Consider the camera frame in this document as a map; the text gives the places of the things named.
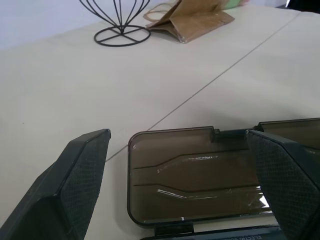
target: white wall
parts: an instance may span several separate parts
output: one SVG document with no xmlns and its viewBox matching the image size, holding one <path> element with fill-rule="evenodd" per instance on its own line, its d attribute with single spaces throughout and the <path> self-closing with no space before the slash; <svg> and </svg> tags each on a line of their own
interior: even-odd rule
<svg viewBox="0 0 320 240">
<path fill-rule="evenodd" d="M 103 9 L 114 9 L 112 0 Z M 134 0 L 122 0 L 128 9 Z M 151 0 L 149 8 L 168 0 Z M 286 0 L 250 0 L 251 4 L 277 7 Z M 0 0 L 0 50 L 22 43 L 47 38 L 55 34 L 94 23 L 100 19 L 80 4 L 79 0 Z"/>
</svg>

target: plastic case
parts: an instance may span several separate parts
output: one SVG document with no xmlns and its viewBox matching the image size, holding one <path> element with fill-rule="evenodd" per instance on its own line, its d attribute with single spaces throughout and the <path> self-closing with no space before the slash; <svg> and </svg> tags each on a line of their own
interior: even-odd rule
<svg viewBox="0 0 320 240">
<path fill-rule="evenodd" d="M 319 120 L 260 122 L 252 129 L 291 139 L 317 155 Z M 180 238 L 197 221 L 271 214 L 245 132 L 208 126 L 135 134 L 128 143 L 131 219 L 154 227 L 156 236 Z"/>
</svg>

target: brown paper bag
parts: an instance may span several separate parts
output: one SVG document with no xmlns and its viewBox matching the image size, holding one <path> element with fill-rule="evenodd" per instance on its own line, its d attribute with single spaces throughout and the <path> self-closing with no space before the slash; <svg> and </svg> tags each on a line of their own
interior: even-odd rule
<svg viewBox="0 0 320 240">
<path fill-rule="evenodd" d="M 234 20 L 221 10 L 221 0 L 179 0 L 149 30 L 165 30 L 188 43 Z"/>
</svg>

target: table surface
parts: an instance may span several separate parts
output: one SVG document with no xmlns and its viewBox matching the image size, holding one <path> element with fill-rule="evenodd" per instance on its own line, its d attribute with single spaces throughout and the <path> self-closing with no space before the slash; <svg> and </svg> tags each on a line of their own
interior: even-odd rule
<svg viewBox="0 0 320 240">
<path fill-rule="evenodd" d="M 129 138 L 140 131 L 319 117 L 320 15 L 247 5 L 188 44 L 153 34 L 103 47 L 92 24 L 0 52 L 0 225 L 32 182 L 81 134 L 111 129 L 86 239 L 141 239 L 127 214 Z M 145 24 L 138 19 L 136 24 Z M 275 223 L 218 221 L 196 231 Z"/>
</svg>

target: circular wire base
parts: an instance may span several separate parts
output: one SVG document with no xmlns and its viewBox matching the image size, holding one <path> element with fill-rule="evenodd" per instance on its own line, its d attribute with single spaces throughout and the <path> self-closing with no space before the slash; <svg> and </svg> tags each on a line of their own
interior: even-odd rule
<svg viewBox="0 0 320 240">
<path fill-rule="evenodd" d="M 133 28 L 133 30 L 130 30 L 130 31 L 125 31 L 126 28 Z M 140 30 L 143 30 L 143 31 L 146 31 L 147 32 L 147 36 L 141 40 L 136 40 L 132 37 L 129 37 L 127 36 L 127 34 L 130 34 L 130 33 L 134 33 L 134 32 L 137 32 L 137 31 L 140 31 Z M 110 36 L 110 37 L 107 37 L 107 38 L 103 38 L 101 40 L 98 40 L 97 37 L 106 32 L 106 31 L 112 31 L 114 33 L 116 33 L 116 35 L 113 35 L 113 36 Z M 132 46 L 132 45 L 136 45 L 136 44 L 139 44 L 139 43 L 142 43 L 144 42 L 145 40 L 147 40 L 151 35 L 151 32 L 149 30 L 147 30 L 146 28 L 144 28 L 143 26 L 137 26 L 137 25 L 127 25 L 123 28 L 123 30 L 121 31 L 121 26 L 111 26 L 111 27 L 107 27 L 105 29 L 102 29 L 100 31 L 98 31 L 93 39 L 94 41 L 97 43 L 97 44 L 100 44 L 100 45 L 103 45 L 103 46 L 108 46 L 108 47 L 126 47 L 126 46 Z M 111 39 L 114 39 L 114 38 L 117 38 L 117 37 L 122 37 L 122 38 L 126 38 L 132 42 L 130 43 L 126 43 L 126 44 L 108 44 L 108 43 L 105 43 L 107 42 L 108 40 L 111 40 Z"/>
</svg>

